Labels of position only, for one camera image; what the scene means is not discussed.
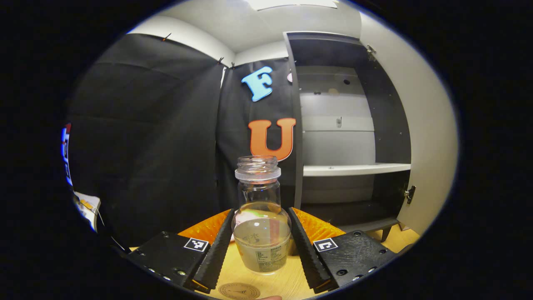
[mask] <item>white wall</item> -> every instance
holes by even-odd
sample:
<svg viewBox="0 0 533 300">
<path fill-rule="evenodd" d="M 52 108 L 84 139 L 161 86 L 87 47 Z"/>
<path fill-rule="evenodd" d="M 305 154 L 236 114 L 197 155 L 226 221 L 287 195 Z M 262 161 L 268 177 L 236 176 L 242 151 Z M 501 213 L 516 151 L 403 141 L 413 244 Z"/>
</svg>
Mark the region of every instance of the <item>white wall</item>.
<svg viewBox="0 0 533 300">
<path fill-rule="evenodd" d="M 163 16 L 151 17 L 128 32 L 128 34 L 132 33 L 160 37 L 166 37 L 169 33 L 172 33 L 167 38 L 168 40 L 190 46 L 216 60 L 223 57 L 222 63 L 228 67 L 235 60 L 235 53 L 221 41 L 207 32 L 175 18 Z"/>
<path fill-rule="evenodd" d="M 288 57 L 287 46 L 284 41 L 273 42 L 239 52 L 235 55 L 235 66 L 262 59 Z"/>
<path fill-rule="evenodd" d="M 454 179 L 458 135 L 451 101 L 431 66 L 405 40 L 371 17 L 361 14 L 361 42 L 396 88 L 411 137 L 409 188 L 411 204 L 403 203 L 398 220 L 424 233 L 442 208 Z"/>
</svg>

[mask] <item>black curtain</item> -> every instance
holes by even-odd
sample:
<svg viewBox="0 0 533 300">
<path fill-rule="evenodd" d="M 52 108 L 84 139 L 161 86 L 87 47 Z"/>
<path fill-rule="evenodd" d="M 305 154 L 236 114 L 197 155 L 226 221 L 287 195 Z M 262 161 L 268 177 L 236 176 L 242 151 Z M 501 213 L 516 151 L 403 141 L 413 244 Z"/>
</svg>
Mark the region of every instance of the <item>black curtain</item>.
<svg viewBox="0 0 533 300">
<path fill-rule="evenodd" d="M 272 93 L 252 102 L 252 92 L 241 80 L 264 66 L 273 69 L 269 74 Z M 287 79 L 289 73 L 288 58 L 255 61 L 225 71 L 216 124 L 217 179 L 221 206 L 238 207 L 235 169 L 238 157 L 251 155 L 249 122 L 272 122 L 268 128 L 266 145 L 275 150 L 281 146 L 281 128 L 276 122 L 288 117 L 299 120 L 294 115 L 293 107 L 299 105 L 299 98 L 294 95 L 292 83 Z M 278 164 L 281 168 L 281 177 L 278 179 L 281 184 L 281 205 L 285 209 L 294 205 L 296 146 L 294 143 L 292 154 Z"/>
<path fill-rule="evenodd" d="M 215 126 L 223 66 L 183 44 L 128 34 L 79 83 L 70 105 L 75 191 L 98 196 L 126 246 L 222 210 Z"/>
</svg>

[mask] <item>cabinet door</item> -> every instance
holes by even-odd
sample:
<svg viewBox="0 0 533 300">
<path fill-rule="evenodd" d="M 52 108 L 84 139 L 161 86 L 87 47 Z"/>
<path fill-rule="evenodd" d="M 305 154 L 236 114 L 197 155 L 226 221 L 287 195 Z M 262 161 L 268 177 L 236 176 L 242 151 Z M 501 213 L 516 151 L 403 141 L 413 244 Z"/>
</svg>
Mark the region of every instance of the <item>cabinet door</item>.
<svg viewBox="0 0 533 300">
<path fill-rule="evenodd" d="M 446 88 L 431 66 L 405 40 L 361 14 L 361 38 L 369 44 L 396 88 L 409 125 L 411 173 L 416 186 L 404 200 L 398 220 L 423 234 L 444 205 L 454 180 L 458 134 Z"/>
</svg>

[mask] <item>white shelf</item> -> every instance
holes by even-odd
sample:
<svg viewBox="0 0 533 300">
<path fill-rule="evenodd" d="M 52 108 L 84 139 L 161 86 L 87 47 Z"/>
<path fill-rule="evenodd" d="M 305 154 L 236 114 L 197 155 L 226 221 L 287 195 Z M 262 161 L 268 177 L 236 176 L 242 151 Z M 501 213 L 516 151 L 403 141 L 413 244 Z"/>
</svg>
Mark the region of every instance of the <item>white shelf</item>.
<svg viewBox="0 0 533 300">
<path fill-rule="evenodd" d="M 303 176 L 352 176 L 371 175 L 406 171 L 411 169 L 409 163 L 376 163 L 358 165 L 304 165 Z"/>
</svg>

